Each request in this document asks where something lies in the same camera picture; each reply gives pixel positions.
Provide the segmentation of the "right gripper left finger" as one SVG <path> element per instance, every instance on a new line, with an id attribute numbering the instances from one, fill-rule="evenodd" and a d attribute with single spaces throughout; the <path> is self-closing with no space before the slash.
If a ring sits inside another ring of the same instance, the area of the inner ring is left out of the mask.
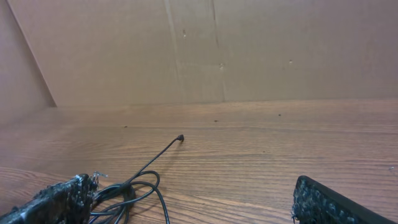
<path id="1" fill-rule="evenodd" d="M 1 224 L 88 223 L 98 181 L 78 174 L 49 185 L 33 199 L 1 215 Z"/>

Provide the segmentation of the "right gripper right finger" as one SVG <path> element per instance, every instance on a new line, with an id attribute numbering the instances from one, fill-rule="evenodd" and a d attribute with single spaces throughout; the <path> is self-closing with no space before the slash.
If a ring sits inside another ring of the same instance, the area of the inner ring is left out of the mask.
<path id="1" fill-rule="evenodd" d="M 293 198 L 294 223 L 395 224 L 306 175 L 298 177 Z"/>

